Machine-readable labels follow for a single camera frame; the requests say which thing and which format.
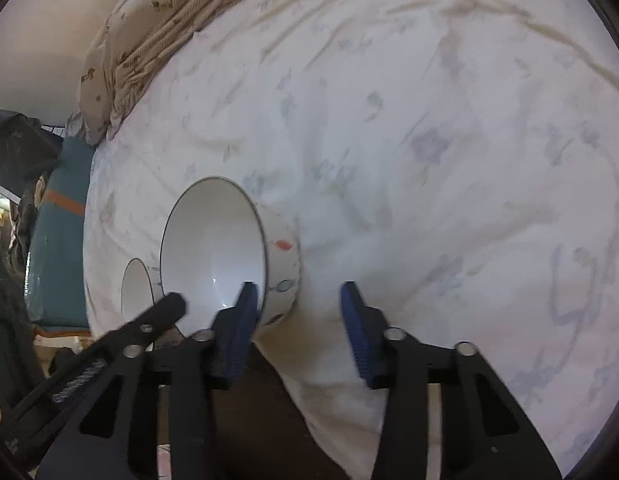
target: beige blanket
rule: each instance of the beige blanket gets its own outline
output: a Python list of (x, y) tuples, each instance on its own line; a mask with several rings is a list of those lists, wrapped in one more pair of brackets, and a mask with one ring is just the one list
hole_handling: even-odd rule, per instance
[(86, 140), (115, 136), (170, 57), (237, 1), (120, 0), (85, 59), (79, 107)]

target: small white bowl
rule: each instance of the small white bowl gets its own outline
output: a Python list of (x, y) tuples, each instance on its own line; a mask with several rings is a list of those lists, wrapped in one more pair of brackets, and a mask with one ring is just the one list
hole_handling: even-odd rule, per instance
[(156, 303), (147, 267), (138, 258), (127, 264), (120, 288), (120, 312), (125, 322), (136, 319)]
[(177, 323), (187, 337), (233, 306), (244, 282), (258, 286), (262, 329), (282, 320), (300, 286), (298, 243), (280, 215), (252, 202), (238, 184), (204, 178), (180, 197), (160, 250), (163, 293), (188, 302)]

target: metal rivet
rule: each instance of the metal rivet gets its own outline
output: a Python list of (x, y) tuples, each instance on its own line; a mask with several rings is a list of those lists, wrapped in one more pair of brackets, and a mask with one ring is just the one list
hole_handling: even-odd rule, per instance
[(402, 341), (407, 337), (407, 334), (402, 328), (390, 327), (383, 332), (385, 339), (388, 341)]
[(211, 328), (203, 328), (202, 330), (198, 330), (193, 336), (193, 339), (198, 341), (199, 343), (204, 343), (205, 341), (211, 341), (214, 339), (214, 331)]
[(468, 343), (467, 341), (463, 341), (462, 343), (458, 343), (456, 345), (456, 352), (465, 357), (471, 357), (472, 355), (476, 355), (478, 349), (472, 345), (472, 343)]
[(145, 349), (142, 348), (141, 345), (129, 345), (125, 347), (125, 350), (123, 350), (122, 353), (123, 355), (125, 355), (125, 357), (133, 359), (134, 357), (138, 357), (139, 355), (141, 355), (144, 351)]

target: bed sheet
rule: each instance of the bed sheet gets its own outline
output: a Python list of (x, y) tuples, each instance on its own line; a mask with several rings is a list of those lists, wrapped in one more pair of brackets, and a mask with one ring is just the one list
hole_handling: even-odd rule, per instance
[(94, 156), (96, 335), (155, 273), (171, 208), (222, 175), (300, 239), (259, 339), (318, 444), (369, 478), (385, 394), (338, 306), (355, 280), (423, 342), (474, 341), (565, 474), (619, 398), (619, 53), (586, 0), (245, 0), (195, 35)]

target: orange strap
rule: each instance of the orange strap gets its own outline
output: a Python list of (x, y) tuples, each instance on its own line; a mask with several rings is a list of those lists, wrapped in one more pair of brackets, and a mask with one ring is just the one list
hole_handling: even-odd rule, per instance
[(84, 205), (72, 200), (65, 195), (61, 195), (59, 192), (53, 189), (48, 189), (42, 198), (43, 202), (51, 202), (56, 204), (59, 208), (65, 209), (78, 216), (84, 216)]

